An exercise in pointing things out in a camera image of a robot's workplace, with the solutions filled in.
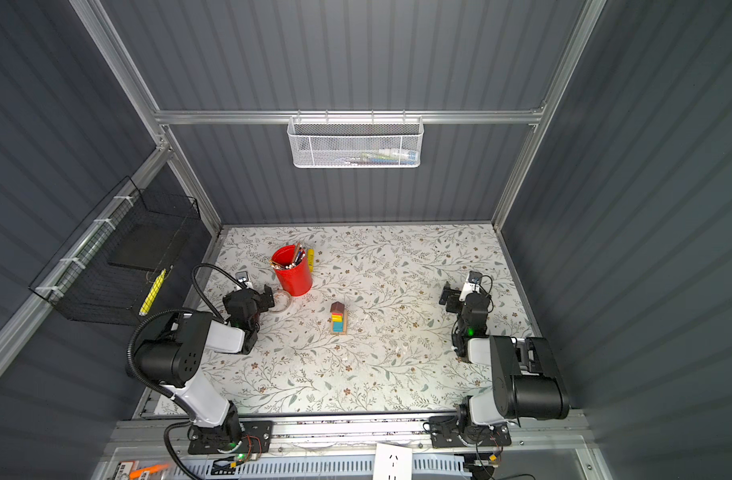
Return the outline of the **dark purple wooden cube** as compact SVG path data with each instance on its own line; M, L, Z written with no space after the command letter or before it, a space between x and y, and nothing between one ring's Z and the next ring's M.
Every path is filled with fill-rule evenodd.
M346 307L342 302L334 302L330 308L331 314L334 314L334 313L344 314L345 311L346 311Z

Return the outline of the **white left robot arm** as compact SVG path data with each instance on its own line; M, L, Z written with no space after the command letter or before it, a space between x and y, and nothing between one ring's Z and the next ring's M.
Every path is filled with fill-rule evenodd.
M223 297L228 319L211 311L172 309L144 319L126 350L129 374L184 410L192 425L202 429L239 429L236 407L218 393L201 362L207 350L247 355L258 340L260 316L275 306L266 286L248 286Z

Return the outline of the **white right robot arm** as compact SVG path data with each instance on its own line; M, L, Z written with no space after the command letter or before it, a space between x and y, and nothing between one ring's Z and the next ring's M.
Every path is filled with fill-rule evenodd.
M493 299L481 285L454 289L446 283L439 304L456 316L451 341L457 358L490 368L489 385L457 406L457 428L495 427L532 418L562 420L571 409L568 391L543 337L489 335Z

